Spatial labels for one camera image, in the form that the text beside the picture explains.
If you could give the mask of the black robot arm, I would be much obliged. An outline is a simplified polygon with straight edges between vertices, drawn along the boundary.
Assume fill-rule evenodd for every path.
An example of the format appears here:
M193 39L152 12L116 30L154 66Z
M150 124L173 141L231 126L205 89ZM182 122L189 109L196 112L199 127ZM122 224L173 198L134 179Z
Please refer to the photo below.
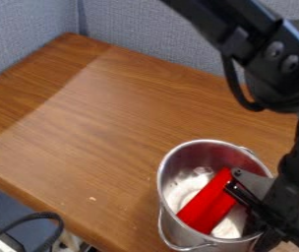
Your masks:
M261 236L255 252L279 242L299 247L299 20L288 21L259 0L158 0L190 23L219 51L231 93L249 111L297 116L291 151L277 176L232 171L227 194L252 214Z

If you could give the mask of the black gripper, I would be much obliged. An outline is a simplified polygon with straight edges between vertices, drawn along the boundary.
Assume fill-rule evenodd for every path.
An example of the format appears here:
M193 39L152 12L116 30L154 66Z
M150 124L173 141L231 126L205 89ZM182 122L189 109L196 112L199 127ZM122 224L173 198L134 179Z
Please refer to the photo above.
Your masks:
M261 234L253 252L268 252L280 242L299 248L299 187L283 175L263 177L237 167L231 175L224 191L248 209L243 235Z

